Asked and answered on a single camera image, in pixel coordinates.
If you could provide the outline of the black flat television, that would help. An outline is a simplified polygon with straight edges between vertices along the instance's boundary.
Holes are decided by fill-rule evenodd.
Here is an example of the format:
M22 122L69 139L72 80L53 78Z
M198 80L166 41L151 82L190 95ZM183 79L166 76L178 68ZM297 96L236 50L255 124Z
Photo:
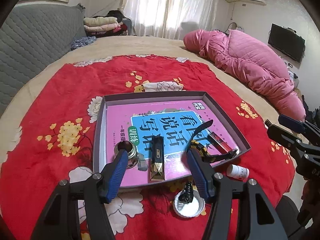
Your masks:
M268 44L292 60L301 63L305 51L305 40L292 29L283 28L273 23Z

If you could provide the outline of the grey quilted headboard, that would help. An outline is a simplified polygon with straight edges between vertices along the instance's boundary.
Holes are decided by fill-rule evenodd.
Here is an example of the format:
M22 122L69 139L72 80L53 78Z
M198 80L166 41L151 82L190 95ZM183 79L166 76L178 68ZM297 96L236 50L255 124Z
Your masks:
M15 7L1 26L1 112L17 92L86 35L85 8L58 4Z

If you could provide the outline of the grey shallow cardboard box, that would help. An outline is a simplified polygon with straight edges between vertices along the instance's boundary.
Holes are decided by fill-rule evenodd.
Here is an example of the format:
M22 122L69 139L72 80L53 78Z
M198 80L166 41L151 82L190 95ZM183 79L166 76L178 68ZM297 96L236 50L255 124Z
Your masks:
M249 151L251 148L244 135L237 128L235 123L226 114L226 112L220 107L220 105L206 92L199 91L171 91L171 92L146 92L146 93L129 93L129 94L116 94L107 95L102 98L99 114L97 118L97 125L94 135L94 147L93 147L93 171L100 172L104 166L108 164L106 161L106 110L109 106L114 105L126 105L133 103L149 103L149 102L167 102L167 101L183 101L183 100L204 100L209 103L210 107L213 107L218 112L219 119L223 122L223 125L238 144L238 154L241 156ZM156 185L157 181L152 181L148 185L138 186L145 187ZM122 189L132 189L135 187L121 187Z

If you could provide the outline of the stack of folded blankets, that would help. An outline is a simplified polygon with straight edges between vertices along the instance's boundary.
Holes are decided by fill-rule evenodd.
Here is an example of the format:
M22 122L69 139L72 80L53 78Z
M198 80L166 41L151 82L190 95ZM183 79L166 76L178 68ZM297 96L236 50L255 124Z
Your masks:
M129 36L132 21L119 10L111 10L106 16L84 18L84 29L88 37Z

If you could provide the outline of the small white pill bottle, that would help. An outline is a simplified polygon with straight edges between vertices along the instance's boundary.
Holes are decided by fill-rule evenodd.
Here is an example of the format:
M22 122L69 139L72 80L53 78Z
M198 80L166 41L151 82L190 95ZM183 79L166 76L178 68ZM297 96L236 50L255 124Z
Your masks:
M231 164L227 168L226 175L236 180L245 180L249 177L249 169Z

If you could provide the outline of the white sheer curtain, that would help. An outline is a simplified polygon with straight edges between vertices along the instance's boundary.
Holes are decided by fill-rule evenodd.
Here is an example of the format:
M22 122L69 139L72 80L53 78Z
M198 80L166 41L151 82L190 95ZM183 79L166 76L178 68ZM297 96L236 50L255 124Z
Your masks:
M212 30L219 0L123 0L121 10L137 36L181 40L197 29Z

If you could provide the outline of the black spiral hair clip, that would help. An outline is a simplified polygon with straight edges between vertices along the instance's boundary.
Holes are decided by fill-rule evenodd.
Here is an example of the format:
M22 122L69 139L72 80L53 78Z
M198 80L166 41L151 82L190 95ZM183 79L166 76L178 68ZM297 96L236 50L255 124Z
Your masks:
M194 198L194 189L191 181L187 182L184 186L182 193L179 195L178 200L184 204L190 204Z

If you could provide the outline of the beige bed sheet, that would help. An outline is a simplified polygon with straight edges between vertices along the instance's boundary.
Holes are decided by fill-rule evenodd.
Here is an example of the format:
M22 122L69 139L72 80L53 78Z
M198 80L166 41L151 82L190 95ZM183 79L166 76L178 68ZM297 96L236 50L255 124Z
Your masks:
M185 57L207 64L216 77L251 105L264 119L278 123L278 112L262 97L251 91L240 81L216 68L211 62L187 51L180 40L159 37L120 36L100 38L93 44L68 52L61 59L48 65L31 79L14 97L1 116L1 163L7 161L20 123L29 107L50 78L66 63L101 59L108 56L155 54L169 57Z

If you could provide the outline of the pink quilted duvet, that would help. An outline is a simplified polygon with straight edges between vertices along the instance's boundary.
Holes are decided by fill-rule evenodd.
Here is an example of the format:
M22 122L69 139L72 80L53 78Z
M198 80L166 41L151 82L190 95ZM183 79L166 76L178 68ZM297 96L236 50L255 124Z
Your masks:
M303 121L305 109L284 61L266 44L238 30L195 30L185 47L263 96L280 114Z

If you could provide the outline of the pink Chinese workbook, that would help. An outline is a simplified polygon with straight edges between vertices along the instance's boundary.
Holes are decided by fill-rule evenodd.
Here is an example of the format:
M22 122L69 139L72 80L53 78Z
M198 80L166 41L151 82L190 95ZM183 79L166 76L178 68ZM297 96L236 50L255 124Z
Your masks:
M147 171L136 167L127 169L121 187L138 187L150 184L152 136L164 137L165 180L171 181L190 175L185 160L185 149L195 128L213 120L200 141L209 132L222 135L232 148L239 148L218 117L215 108L204 100L133 103L109 106L106 110L106 161L114 159L114 147L120 141L130 141L144 155Z

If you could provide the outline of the red floral blanket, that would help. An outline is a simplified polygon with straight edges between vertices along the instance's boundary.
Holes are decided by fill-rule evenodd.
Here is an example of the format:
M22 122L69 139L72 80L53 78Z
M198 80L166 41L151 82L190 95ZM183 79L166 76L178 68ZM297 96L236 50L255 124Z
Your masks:
M92 172L92 144L101 98L141 93L144 85L171 81L207 92L226 111L251 149L239 159L277 205L290 190L295 168L286 149L271 141L256 110L199 62L150 55L117 56L86 66L65 64L45 85L13 131L1 158L1 212L17 239L29 239L42 208L61 179L78 181Z

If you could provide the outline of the yellow black digital watch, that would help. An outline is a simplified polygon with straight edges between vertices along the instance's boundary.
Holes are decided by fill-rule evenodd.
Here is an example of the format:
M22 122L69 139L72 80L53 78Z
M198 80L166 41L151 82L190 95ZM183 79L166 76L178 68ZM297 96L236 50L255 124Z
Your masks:
M204 141L200 141L200 136L204 135L204 132L206 129L210 128L213 124L213 120L209 120L207 122L202 123L200 126L194 129L189 142L187 149L195 149L198 151L202 161L206 163L217 163L223 160L229 160L236 157L238 154L238 148L232 148L231 152L228 152L227 154L221 154L208 140L207 136L211 133L209 132L208 135L204 136Z

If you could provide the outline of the white plastic jar lid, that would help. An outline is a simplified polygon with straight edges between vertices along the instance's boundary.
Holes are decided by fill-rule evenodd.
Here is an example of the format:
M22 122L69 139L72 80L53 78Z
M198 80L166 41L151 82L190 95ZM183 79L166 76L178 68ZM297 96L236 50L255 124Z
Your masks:
M182 218L189 219L197 217L205 208L205 201L200 197L197 190L193 190L194 198L193 201L189 204L185 204L179 200L179 196L183 193L180 191L176 194L173 201L173 208L176 214Z

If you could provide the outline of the red lipstick tube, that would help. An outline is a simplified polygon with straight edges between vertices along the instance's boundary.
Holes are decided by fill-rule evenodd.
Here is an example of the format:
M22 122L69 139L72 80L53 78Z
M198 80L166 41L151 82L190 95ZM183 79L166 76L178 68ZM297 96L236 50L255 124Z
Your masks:
M221 139L216 133L211 132L207 136L207 140L221 153L227 154L231 152L232 148L223 140Z

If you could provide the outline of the blue patterned cloth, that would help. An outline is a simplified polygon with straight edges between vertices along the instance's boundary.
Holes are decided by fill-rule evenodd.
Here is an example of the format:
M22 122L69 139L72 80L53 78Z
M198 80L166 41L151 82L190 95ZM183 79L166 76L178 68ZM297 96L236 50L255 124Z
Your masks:
M73 43L71 45L71 50L76 50L78 48L90 45L90 44L94 43L96 40L97 40L97 38L95 36L82 37L78 40L73 41Z

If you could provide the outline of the black gold faceted lighter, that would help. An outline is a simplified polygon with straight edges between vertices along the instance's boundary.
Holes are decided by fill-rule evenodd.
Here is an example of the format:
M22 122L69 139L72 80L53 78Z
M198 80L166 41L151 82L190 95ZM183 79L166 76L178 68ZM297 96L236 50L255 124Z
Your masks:
M164 137L153 135L151 140L150 180L165 180L164 172Z

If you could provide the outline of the metal threaded pipe fitting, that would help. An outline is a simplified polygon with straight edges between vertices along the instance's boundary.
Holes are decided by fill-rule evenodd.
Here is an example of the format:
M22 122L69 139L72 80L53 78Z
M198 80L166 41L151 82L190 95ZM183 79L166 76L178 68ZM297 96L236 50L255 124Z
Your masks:
M128 155L127 169L136 167L139 171L147 171L148 164L144 159L144 155L139 153L136 145L130 141L120 141L114 147L114 155L116 156L121 150L125 150Z

